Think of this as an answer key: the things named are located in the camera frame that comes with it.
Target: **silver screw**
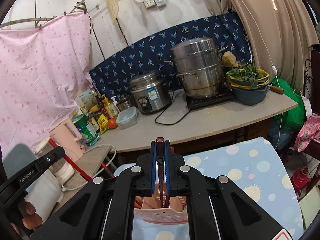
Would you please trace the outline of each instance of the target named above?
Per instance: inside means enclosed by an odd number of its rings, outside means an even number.
[[[103,178],[102,177],[95,177],[93,179],[93,183],[94,184],[101,184],[103,182]]]
[[[183,172],[188,172],[188,171],[190,171],[190,167],[187,166],[187,165],[182,165],[182,166],[180,167],[180,170],[183,171]]]
[[[227,183],[229,181],[228,177],[227,176],[220,176],[219,177],[219,181],[221,183]]]
[[[131,171],[134,172],[134,173],[138,173],[141,171],[141,167],[140,166],[133,166],[131,168]]]

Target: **white plastic container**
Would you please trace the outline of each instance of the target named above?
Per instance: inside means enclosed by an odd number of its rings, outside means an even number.
[[[133,126],[138,121],[138,112],[135,106],[130,107],[119,113],[116,120],[116,124],[119,125],[121,129]]]

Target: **finger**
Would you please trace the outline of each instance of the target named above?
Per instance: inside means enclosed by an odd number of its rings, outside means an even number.
[[[38,214],[34,214],[23,218],[22,222],[27,229],[33,229],[42,225],[42,218]]]
[[[10,224],[12,225],[12,227],[14,228],[14,230],[16,230],[16,232],[17,232],[18,234],[20,234],[19,228],[18,228],[14,223],[10,223]]]
[[[36,213],[36,208],[30,202],[26,201],[25,208],[28,215],[33,215],[34,213]]]

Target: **perforated basket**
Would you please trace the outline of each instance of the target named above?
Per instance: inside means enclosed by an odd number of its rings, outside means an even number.
[[[163,202],[166,198],[166,186],[164,183]],[[161,225],[177,225],[188,223],[188,212],[184,210],[186,197],[170,197],[169,208],[160,208],[159,184],[156,184],[155,194],[152,197],[136,197],[142,201],[142,208],[135,208],[134,214],[145,222]]]

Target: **blue polka dot tablecloth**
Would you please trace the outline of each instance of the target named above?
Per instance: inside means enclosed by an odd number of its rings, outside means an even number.
[[[303,221],[290,178],[274,148],[263,137],[184,157],[187,165],[203,175],[216,178],[227,175],[238,187],[268,212],[298,240]],[[118,176],[135,163],[124,164]],[[133,240],[187,240],[188,224],[156,225],[138,217],[133,220]]]

